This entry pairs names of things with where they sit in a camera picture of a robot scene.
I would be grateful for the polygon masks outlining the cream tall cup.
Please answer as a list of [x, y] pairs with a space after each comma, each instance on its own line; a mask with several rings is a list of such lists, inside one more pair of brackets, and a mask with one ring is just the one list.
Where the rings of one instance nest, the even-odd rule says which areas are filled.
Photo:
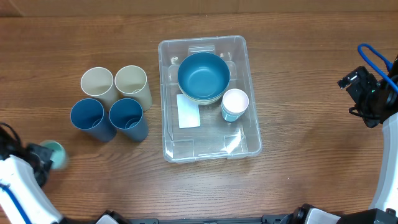
[[107, 111], [120, 99], [113, 74], [104, 67], [87, 70], [81, 77], [80, 86], [84, 93], [99, 100]]
[[152, 106], [152, 95], [146, 72], [138, 66], [128, 65], [121, 68], [115, 78], [116, 88], [125, 97], [134, 98], [140, 103], [143, 111]]

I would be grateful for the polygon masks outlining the light blue small cup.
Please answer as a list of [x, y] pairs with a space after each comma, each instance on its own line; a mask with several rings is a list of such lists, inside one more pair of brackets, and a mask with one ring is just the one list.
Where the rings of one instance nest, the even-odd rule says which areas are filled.
[[222, 106], [221, 107], [221, 115], [225, 121], [232, 123], [232, 122], [235, 122], [242, 115], [242, 113], [230, 112], [224, 106]]

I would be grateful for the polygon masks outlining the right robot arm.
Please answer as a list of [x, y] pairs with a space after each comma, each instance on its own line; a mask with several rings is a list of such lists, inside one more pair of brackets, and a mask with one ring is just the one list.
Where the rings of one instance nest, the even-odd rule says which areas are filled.
[[397, 210], [397, 93], [385, 80], [376, 80], [360, 66], [338, 81], [354, 101], [349, 113], [374, 128], [382, 125], [383, 155], [376, 193], [370, 209]]

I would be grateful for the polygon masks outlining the pink small cup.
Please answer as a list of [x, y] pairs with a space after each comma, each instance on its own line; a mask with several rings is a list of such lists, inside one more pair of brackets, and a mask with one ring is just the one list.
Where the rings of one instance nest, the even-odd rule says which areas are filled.
[[233, 88], [223, 95], [222, 105], [229, 114], [242, 114], [249, 106], [249, 98], [244, 91]]

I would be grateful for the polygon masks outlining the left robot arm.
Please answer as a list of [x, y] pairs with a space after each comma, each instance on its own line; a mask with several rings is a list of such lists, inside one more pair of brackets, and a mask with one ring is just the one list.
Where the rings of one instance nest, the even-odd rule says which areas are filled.
[[1, 123], [1, 207], [11, 223], [64, 223], [42, 187], [48, 180], [53, 150], [24, 146], [13, 128]]

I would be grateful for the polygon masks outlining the cream bowl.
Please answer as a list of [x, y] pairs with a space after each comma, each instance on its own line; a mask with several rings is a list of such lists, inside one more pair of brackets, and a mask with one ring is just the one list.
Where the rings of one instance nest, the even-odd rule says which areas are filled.
[[193, 101], [194, 103], [197, 103], [197, 104], [199, 104], [199, 105], [210, 105], [210, 104], [212, 104], [212, 103], [215, 103], [215, 102], [218, 101], [218, 100], [223, 96], [223, 94], [226, 93], [226, 91], [227, 91], [227, 88], [226, 88], [223, 92], [221, 92], [219, 95], [215, 96], [214, 98], [210, 98], [210, 99], [207, 99], [207, 100], [206, 100], [206, 99], [201, 100], [201, 99], [196, 99], [196, 98], [192, 98], [191, 96], [188, 96], [188, 94], [184, 92], [184, 90], [182, 89], [182, 87], [181, 87], [180, 85], [179, 85], [178, 87], [179, 87], [179, 89], [180, 89], [180, 91], [182, 92], [183, 95], [185, 95], [189, 100], [191, 100], [191, 101]]

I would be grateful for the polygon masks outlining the dark blue tall cup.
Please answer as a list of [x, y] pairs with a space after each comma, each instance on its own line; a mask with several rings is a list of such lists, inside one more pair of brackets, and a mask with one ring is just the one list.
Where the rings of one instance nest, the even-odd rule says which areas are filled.
[[111, 124], [133, 141], [145, 140], [149, 127], [142, 106], [132, 98], [123, 98], [115, 102], [110, 111]]
[[70, 120], [74, 127], [99, 141], [109, 142], [117, 133], [104, 106], [93, 98], [85, 98], [75, 103], [70, 112]]

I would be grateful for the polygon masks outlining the mint green small cup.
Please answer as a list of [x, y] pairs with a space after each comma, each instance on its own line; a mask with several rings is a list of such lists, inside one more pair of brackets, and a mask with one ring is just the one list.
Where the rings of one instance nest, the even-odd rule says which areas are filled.
[[66, 168], [69, 156], [65, 148], [60, 143], [54, 140], [46, 140], [42, 141], [39, 145], [53, 150], [53, 153], [50, 157], [52, 161], [52, 170], [61, 170]]

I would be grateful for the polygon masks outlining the dark blue bowl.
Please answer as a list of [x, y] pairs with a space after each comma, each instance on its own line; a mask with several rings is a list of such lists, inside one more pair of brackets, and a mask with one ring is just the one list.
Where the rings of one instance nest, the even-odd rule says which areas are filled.
[[200, 52], [188, 56], [180, 64], [177, 81], [188, 96], [207, 100], [229, 86], [230, 75], [231, 72], [221, 57]]

